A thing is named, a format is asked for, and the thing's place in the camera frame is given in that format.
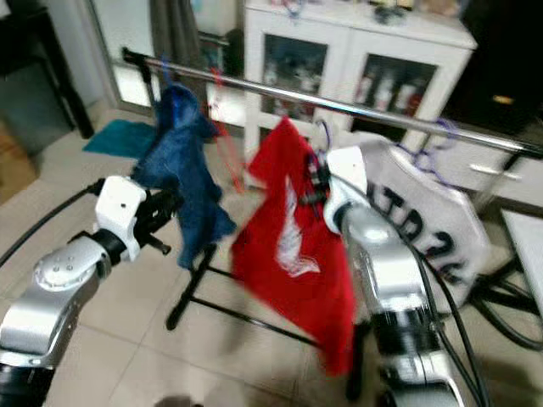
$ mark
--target white shelf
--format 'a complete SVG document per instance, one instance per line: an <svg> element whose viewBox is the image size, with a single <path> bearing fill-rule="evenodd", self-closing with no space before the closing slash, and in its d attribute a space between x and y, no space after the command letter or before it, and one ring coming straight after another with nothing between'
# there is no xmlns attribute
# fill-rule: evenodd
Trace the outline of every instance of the white shelf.
<svg viewBox="0 0 543 407"><path fill-rule="evenodd" d="M269 4L268 0L247 0L245 7L267 13L287 14L284 6ZM402 25L382 25L373 18L373 9L373 6L366 3L306 4L300 18L453 47L477 47L472 35L458 19L413 11L407 13Z"/></svg>

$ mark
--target white t-shirt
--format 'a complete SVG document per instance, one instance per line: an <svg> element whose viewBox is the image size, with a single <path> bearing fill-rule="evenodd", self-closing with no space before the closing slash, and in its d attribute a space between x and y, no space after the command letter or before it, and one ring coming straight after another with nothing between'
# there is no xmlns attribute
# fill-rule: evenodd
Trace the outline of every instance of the white t-shirt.
<svg viewBox="0 0 543 407"><path fill-rule="evenodd" d="M490 252L489 240L467 196L422 173L408 155L384 137L360 144L367 195L427 255L460 305ZM440 312L450 312L445 295L428 273Z"/></svg>

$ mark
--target cardboard box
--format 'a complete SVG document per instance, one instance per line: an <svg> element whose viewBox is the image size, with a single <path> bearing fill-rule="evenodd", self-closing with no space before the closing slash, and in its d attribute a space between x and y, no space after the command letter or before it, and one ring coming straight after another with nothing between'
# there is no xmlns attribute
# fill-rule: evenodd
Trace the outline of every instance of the cardboard box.
<svg viewBox="0 0 543 407"><path fill-rule="evenodd" d="M28 187L36 179L36 170L25 150L11 137L0 120L0 204Z"/></svg>

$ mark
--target clothes rack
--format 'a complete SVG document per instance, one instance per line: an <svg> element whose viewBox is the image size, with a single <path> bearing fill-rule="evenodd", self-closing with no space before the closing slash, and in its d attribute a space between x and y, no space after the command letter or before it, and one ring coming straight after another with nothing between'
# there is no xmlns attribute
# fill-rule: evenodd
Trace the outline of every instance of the clothes rack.
<svg viewBox="0 0 543 407"><path fill-rule="evenodd" d="M188 68L186 66L181 66L178 64L168 63L141 53L134 53L126 47L122 49L122 55L125 62L127 62L128 64L134 64L138 67L145 83L149 96L149 101L151 102L152 106L155 99L153 88L151 87L151 70L169 70L175 72L178 75L188 76L191 78L200 79L202 81L216 81L216 76L213 73ZM391 125L403 129L422 131L426 133L427 136L423 140L423 145L421 146L421 148L425 147L425 145L429 142L431 136L448 136L451 131L450 129L443 127L440 123L436 123L433 121L420 120L401 114L382 112L376 109L355 106L353 104L342 103L328 98L321 98L319 96L310 95L308 93L267 86L258 82L246 81L242 79L232 78L229 76L222 76L221 83L224 86L229 86L248 92L255 92L273 98L280 98L282 100L287 100L291 102L307 103L317 108L328 109L335 112L340 112L342 114L349 114L364 120L378 121L385 125ZM543 159L543 147L534 144L507 140L506 138L502 137L494 137L488 134L462 129L457 125L455 125L455 136L456 138L464 142L472 142L486 147L497 148L509 153L509 156L504 160L501 168L496 172L496 175L490 180L486 188L484 188L482 192L479 192L479 194L475 197L474 201L478 209L482 209L488 204L491 197L493 196L493 191L505 178L506 172L509 171L521 158ZM188 305L191 302L195 302L196 304L215 309L242 321L264 327L276 333L291 337L292 339L316 346L316 343L314 343L311 339L307 337L300 336L296 333L284 330L278 326L268 324L265 321L252 318L248 315L238 313L235 310L227 309L218 304L214 304L207 300L196 297L196 290L198 289L198 286L207 271L214 272L217 275L224 276L225 278L234 278L229 272L219 270L215 267L210 266L210 262L213 258L213 255L215 254L215 251L216 245L210 245L208 248L206 248L204 250L204 258L199 263L199 266L193 270L190 270L191 281L189 282L188 287L185 289L185 292L180 297L179 302L173 308L170 315L168 316L168 319L166 320L166 327L168 330L171 331L176 328ZM485 279L484 285L479 284L477 290L474 290L472 297L476 295L483 298L491 289L491 283L494 280L500 282L504 276L510 274L510 265L505 266L504 270L505 269L507 270L497 271L495 274L495 279ZM524 308L528 307L528 310L533 311L533 301L527 300L526 302L526 304L523 304ZM367 335L368 332L369 324L366 322L355 327L353 370L350 373L346 389L346 395L349 400L357 399L360 396L361 365L363 360L361 347L363 338Z"/></svg>

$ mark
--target chrome bar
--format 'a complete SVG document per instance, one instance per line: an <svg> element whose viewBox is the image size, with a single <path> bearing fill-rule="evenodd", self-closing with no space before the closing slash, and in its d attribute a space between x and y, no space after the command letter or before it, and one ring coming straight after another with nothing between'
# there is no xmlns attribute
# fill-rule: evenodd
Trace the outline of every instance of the chrome bar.
<svg viewBox="0 0 543 407"><path fill-rule="evenodd" d="M147 66L151 68L155 68L158 70L172 70L179 75L197 78L203 81L216 81L216 77L210 72L196 70L178 64L163 62L159 59L149 57L148 55L133 53L127 48L123 48L123 59L127 63L134 64L134 61L136 61L138 58L143 58ZM259 93L260 95L280 98L291 102L308 103L318 108L328 109L343 114L349 114L355 117L361 117L366 120L378 121L386 125L391 125L403 129L418 130L432 135L440 136L446 136L449 132L442 125L433 121L414 119L412 117L404 116L401 114L381 112L376 109L355 106L353 104L343 103L327 98L321 98L319 96L310 95L308 93L267 86L258 82L246 81L242 79L232 78L230 76L221 76L221 82L224 85L236 89L255 92ZM535 159L543 159L543 148L534 144L515 142L512 140L507 140L506 138L493 137L484 133L477 133L476 131L464 130L462 128L456 128L456 135L459 139L467 142L474 142L476 144L481 144L492 148L498 148L500 150L508 151L510 153L520 153L524 156Z"/></svg>

